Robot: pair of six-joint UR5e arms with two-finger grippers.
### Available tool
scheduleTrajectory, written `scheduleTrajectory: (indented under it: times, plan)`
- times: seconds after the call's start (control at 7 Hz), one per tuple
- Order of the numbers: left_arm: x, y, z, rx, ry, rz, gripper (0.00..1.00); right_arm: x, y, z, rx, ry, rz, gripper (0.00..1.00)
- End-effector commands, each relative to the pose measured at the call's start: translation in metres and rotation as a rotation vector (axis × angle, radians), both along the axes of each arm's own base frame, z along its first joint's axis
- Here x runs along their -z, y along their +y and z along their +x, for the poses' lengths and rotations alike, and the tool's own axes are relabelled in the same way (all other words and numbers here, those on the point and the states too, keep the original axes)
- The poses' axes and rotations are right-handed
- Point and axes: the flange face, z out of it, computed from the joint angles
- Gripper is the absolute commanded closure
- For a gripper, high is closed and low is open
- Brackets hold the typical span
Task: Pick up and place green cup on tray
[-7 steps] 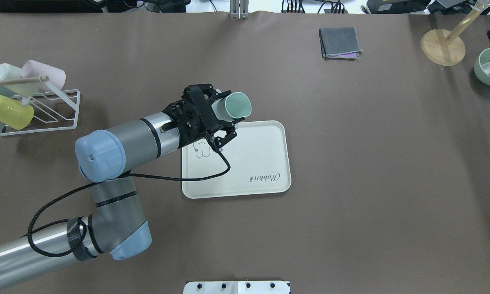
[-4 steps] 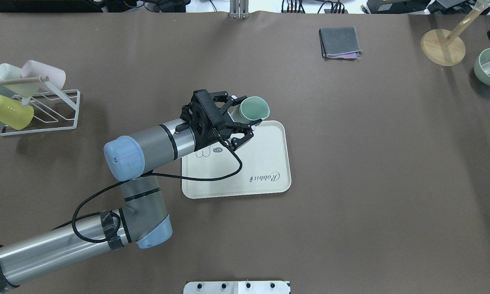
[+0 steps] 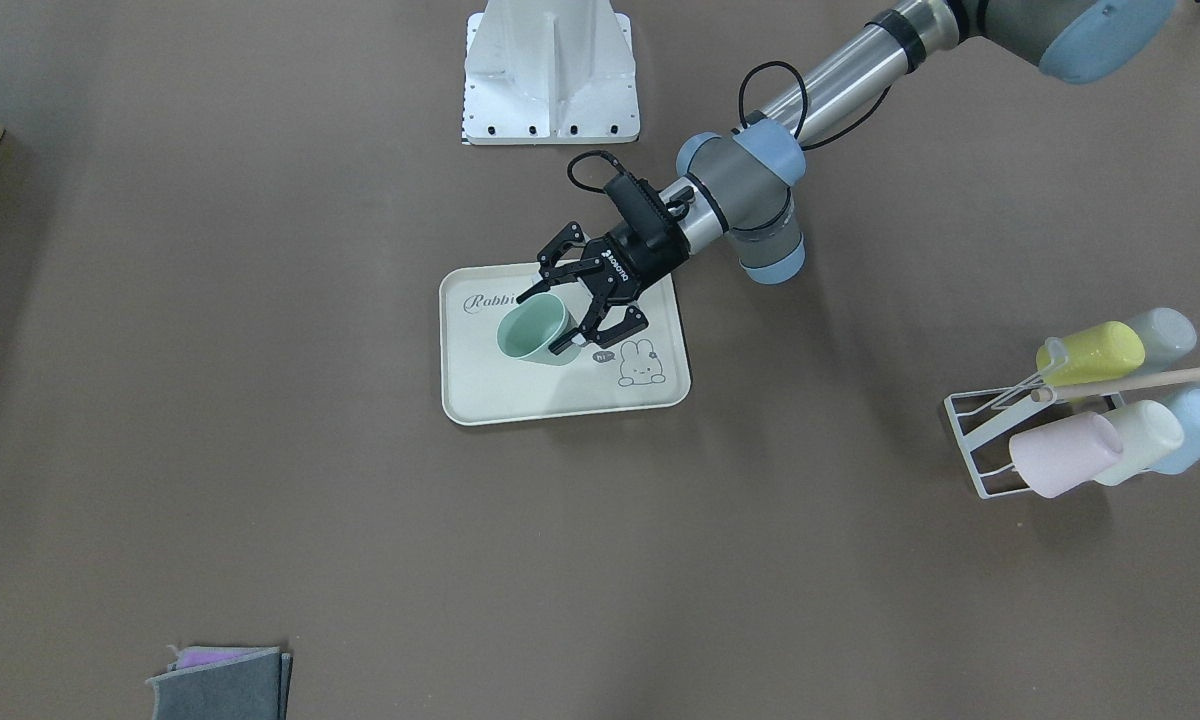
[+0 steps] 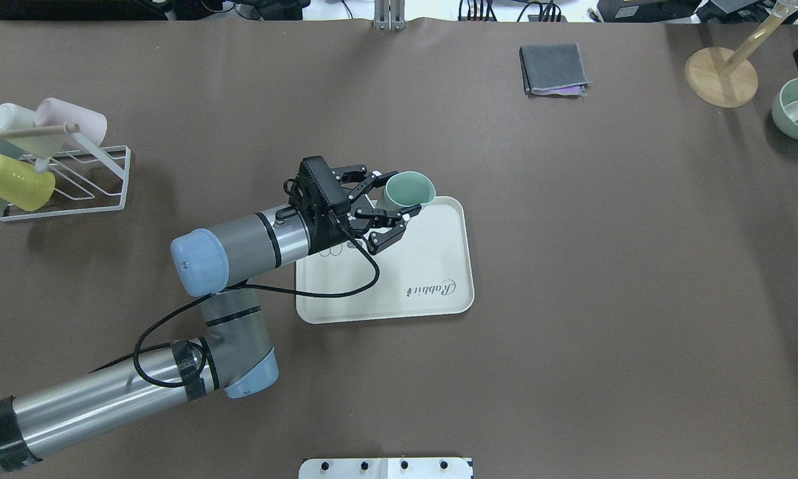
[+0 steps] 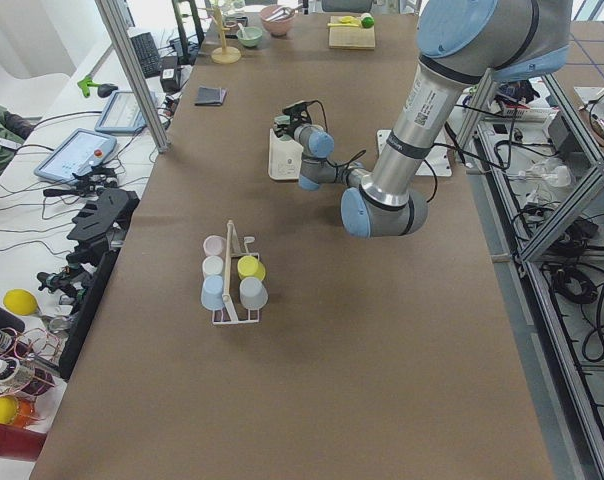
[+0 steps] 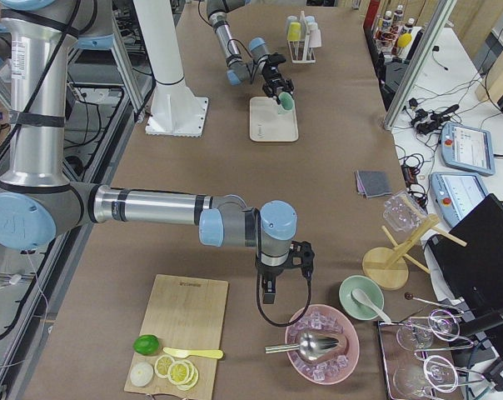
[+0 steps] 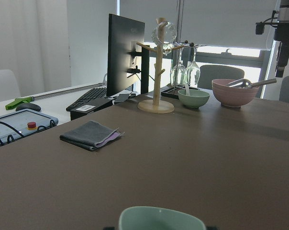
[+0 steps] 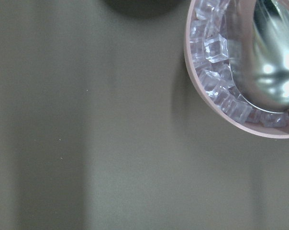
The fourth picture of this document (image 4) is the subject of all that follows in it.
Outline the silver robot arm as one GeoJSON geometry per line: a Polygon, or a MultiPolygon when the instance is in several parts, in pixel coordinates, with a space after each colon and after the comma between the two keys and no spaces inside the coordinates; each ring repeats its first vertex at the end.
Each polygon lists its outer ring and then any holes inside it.
{"type": "Polygon", "coordinates": [[[151,325],[125,357],[29,397],[0,399],[0,475],[211,391],[238,399],[274,385],[261,285],[251,279],[348,243],[374,263],[433,199],[393,199],[399,179],[312,156],[284,182],[286,204],[173,240],[192,302],[151,325]]]}

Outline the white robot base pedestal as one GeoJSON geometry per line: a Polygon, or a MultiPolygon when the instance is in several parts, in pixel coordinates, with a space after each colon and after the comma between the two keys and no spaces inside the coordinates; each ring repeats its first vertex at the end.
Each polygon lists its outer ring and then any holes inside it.
{"type": "Polygon", "coordinates": [[[299,478],[473,478],[471,458],[376,457],[310,458],[299,478]]]}

